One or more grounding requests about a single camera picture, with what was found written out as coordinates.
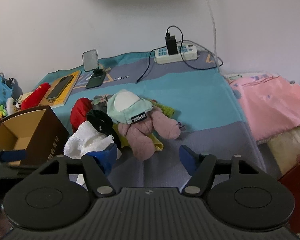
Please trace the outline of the white fluffy towel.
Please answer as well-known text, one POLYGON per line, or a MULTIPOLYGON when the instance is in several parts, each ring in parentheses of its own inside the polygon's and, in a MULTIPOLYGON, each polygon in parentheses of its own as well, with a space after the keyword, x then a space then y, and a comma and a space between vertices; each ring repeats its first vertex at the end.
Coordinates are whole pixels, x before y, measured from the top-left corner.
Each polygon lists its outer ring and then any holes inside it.
POLYGON ((72 159, 81 159, 86 153, 105 150, 111 143, 114 143, 112 135, 98 132, 89 121, 85 121, 67 140, 64 155, 72 159))

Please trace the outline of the brown cardboard box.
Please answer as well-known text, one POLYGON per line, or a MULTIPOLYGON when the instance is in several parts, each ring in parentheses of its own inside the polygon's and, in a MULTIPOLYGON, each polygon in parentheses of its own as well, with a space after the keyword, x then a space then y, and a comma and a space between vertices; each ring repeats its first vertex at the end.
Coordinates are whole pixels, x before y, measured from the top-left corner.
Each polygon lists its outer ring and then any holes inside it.
POLYGON ((21 156, 20 165, 41 165, 63 154, 69 132, 49 106, 29 108, 0 121, 0 150, 21 156))

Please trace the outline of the black sock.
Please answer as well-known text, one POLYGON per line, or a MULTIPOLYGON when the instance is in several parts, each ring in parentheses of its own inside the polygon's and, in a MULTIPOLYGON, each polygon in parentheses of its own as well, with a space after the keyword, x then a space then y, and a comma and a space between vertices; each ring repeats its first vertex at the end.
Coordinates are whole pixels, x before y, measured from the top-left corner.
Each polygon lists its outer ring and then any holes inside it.
POLYGON ((117 148, 121 148, 121 141, 119 139, 119 136, 115 132, 115 129, 113 129, 113 121, 112 119, 107 115, 107 113, 104 113, 100 110, 90 110, 86 114, 87 120, 92 124, 92 126, 100 133, 106 135, 106 136, 113 136, 113 141, 117 145, 117 148))

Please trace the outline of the pink plush toy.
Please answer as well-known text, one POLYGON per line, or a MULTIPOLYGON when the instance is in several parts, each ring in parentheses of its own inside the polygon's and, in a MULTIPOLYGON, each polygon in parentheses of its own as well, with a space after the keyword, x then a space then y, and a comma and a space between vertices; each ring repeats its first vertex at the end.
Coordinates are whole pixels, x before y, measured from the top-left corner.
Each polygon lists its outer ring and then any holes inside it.
POLYGON ((118 131, 127 139, 134 157, 140 161, 149 159, 155 152, 154 142, 149 137, 152 132, 157 132, 164 139, 173 140, 181 134, 178 122, 166 116, 157 106, 153 106, 146 113, 146 118, 136 124, 119 123, 118 131))

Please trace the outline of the red cloth bundle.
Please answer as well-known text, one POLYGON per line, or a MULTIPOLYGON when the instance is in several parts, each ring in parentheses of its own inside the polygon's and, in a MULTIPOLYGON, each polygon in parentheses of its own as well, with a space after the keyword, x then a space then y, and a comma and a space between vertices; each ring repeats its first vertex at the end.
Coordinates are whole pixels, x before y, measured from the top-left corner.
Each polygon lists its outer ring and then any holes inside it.
POLYGON ((87 113, 93 109, 91 102, 88 98, 80 98, 75 102, 70 113, 70 124, 74 133, 87 120, 87 113))

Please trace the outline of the green cloth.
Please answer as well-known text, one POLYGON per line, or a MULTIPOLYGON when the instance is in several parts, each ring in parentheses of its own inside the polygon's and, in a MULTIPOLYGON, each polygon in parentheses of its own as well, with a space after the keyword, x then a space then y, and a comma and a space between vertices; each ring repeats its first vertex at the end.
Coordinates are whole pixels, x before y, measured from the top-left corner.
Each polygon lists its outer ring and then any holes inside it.
POLYGON ((154 99, 150 100, 150 102, 153 103, 154 106, 159 107, 161 109, 161 111, 163 112, 163 114, 166 115, 167 117, 169 117, 169 118, 173 117, 173 115, 175 113, 175 109, 173 109, 172 107, 160 104, 154 99))

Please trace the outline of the mint green white hat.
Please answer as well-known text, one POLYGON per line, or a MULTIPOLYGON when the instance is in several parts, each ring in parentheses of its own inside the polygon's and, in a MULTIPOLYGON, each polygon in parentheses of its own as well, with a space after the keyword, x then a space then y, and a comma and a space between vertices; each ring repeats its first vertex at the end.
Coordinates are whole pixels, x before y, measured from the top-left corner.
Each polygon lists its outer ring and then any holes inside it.
POLYGON ((133 92, 122 89, 107 102, 107 115, 116 123, 136 124, 147 119, 153 104, 133 92))

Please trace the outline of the yellow towel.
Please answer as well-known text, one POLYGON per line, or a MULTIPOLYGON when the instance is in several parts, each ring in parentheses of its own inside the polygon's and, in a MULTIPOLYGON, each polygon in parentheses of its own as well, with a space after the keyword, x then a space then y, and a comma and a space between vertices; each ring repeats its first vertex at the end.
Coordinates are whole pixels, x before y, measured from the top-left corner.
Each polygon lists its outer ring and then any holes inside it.
MULTIPOLYGON (((113 124, 113 129, 115 130, 115 132, 117 133, 117 135, 119 136, 119 139, 121 141, 121 148, 124 148, 124 147, 130 147, 130 144, 129 142, 127 141, 127 139, 125 137, 123 137, 120 133, 119 133, 119 130, 118 130, 118 125, 119 124, 113 124)), ((157 139, 157 137, 154 135, 154 134, 149 134, 147 135, 147 137, 149 137, 153 144, 154 144, 154 148, 155 148, 155 152, 159 152, 159 151, 162 151, 164 149, 164 145, 161 141, 159 141, 157 139)))

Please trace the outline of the grey camouflage cloth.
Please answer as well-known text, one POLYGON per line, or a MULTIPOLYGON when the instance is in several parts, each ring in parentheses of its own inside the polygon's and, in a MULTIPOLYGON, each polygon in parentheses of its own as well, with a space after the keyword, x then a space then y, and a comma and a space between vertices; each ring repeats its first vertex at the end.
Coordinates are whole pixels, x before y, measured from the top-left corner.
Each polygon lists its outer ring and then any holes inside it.
POLYGON ((91 101, 91 105, 93 110, 102 111, 104 113, 107 112, 107 103, 108 100, 112 97, 112 94, 105 94, 105 95, 96 95, 93 100, 91 101))

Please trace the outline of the blue striped bed sheet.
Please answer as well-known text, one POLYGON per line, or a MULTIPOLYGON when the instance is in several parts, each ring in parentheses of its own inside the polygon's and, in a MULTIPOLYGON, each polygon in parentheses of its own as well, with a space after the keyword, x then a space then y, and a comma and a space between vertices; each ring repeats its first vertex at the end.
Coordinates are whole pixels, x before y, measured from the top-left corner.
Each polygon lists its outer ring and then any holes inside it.
POLYGON ((219 159, 239 154, 274 178, 281 171, 267 146, 258 146, 234 92, 218 70, 211 69, 200 53, 191 69, 184 63, 157 64, 145 52, 126 53, 100 59, 109 76, 102 86, 86 89, 89 74, 83 73, 65 105, 55 114, 71 130, 70 112, 80 98, 115 94, 126 89, 156 100, 175 110, 174 118, 184 129, 177 140, 164 140, 162 151, 146 161, 138 161, 129 149, 114 165, 109 180, 121 187, 178 187, 189 180, 179 160, 179 147, 210 153, 219 159))

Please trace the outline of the small white dog plush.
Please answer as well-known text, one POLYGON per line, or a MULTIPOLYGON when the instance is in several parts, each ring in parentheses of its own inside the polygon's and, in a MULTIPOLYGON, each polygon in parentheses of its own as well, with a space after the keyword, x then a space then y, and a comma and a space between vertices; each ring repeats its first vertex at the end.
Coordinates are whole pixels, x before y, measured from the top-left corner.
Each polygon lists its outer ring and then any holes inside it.
POLYGON ((21 101, 15 101, 13 98, 8 98, 6 102, 6 111, 8 115, 12 115, 21 110, 21 101))

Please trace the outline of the red long plush pillow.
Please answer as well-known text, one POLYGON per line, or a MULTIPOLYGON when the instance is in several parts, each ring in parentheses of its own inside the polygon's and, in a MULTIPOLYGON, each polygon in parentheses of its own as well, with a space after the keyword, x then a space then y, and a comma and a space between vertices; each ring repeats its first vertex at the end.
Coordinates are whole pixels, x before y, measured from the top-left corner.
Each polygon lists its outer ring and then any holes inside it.
POLYGON ((21 103, 21 110, 37 107, 47 91, 50 88, 50 84, 45 82, 39 85, 25 100, 21 103))

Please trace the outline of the yellow book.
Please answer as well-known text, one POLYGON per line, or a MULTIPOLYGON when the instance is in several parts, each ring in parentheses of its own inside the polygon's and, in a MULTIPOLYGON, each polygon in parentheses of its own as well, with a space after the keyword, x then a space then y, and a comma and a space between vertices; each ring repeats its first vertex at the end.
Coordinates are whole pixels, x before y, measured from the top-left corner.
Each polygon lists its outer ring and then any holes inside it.
POLYGON ((81 71, 78 70, 53 81, 38 106, 50 106, 51 108, 64 106, 80 75, 81 71))

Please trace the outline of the dark smartphone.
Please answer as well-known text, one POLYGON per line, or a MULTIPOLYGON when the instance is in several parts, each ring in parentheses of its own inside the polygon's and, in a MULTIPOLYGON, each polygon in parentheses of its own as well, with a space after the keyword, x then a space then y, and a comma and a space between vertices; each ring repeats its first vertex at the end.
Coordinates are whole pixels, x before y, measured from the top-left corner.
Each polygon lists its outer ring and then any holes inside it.
POLYGON ((47 100, 55 100, 55 99, 57 99, 61 95, 61 93, 63 92, 63 90, 65 90, 65 88, 67 87, 67 85, 72 81, 73 78, 74 78, 73 75, 68 75, 68 76, 62 77, 58 81, 57 85, 48 94, 47 100))

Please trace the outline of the pink folded blanket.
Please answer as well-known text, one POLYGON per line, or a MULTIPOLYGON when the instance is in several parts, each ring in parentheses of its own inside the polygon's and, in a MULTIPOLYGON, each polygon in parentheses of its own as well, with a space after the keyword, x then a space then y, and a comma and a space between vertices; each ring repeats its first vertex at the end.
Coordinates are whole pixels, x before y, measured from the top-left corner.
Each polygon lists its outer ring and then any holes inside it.
POLYGON ((300 126, 300 85, 279 75, 227 78, 256 142, 300 126))

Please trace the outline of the white power strip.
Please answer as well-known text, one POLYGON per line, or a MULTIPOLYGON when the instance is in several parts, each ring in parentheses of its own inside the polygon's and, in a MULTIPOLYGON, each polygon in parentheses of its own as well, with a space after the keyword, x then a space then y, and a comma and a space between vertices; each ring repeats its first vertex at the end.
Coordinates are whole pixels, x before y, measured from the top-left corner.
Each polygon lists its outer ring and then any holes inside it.
POLYGON ((167 63, 174 63, 174 62, 181 62, 182 60, 189 61, 189 60, 196 60, 198 59, 198 50, 197 47, 189 42, 177 44, 178 47, 178 54, 177 55, 168 55, 167 48, 160 48, 155 51, 155 62, 157 64, 167 64, 167 63))

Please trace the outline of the black charger adapter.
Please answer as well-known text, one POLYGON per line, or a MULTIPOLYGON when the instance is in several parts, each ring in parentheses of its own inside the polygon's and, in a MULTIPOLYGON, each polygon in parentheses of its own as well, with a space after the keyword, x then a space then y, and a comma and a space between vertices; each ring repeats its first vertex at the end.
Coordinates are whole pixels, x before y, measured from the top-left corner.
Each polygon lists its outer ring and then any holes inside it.
POLYGON ((171 35, 167 31, 166 37, 165 37, 165 42, 166 42, 166 48, 167 48, 168 55, 177 55, 178 47, 177 47, 177 41, 175 39, 175 36, 171 35))

